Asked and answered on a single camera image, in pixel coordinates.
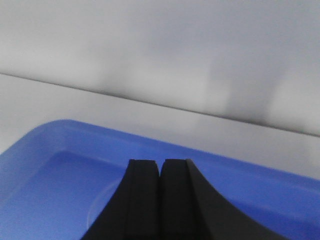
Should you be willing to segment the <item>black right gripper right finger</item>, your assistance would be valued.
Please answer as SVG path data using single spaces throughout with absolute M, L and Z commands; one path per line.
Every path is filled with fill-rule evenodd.
M 226 200 L 189 159 L 166 159 L 160 186 L 163 240 L 279 239 Z

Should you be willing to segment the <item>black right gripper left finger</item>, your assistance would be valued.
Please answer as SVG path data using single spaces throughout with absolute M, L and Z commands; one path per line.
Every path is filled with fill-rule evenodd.
M 159 170 L 154 160 L 128 162 L 116 191 L 84 240 L 158 240 Z

